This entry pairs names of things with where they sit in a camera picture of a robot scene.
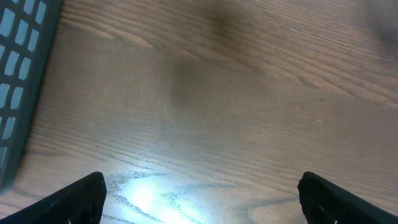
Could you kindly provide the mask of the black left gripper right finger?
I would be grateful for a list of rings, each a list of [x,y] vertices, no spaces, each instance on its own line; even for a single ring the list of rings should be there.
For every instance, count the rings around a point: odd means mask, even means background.
[[[305,172],[298,183],[308,224],[394,224],[397,217],[316,175]]]

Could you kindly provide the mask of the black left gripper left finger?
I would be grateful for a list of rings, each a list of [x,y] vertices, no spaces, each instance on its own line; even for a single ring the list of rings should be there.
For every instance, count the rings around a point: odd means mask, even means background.
[[[64,187],[42,200],[1,219],[1,224],[99,224],[106,198],[100,172]]]

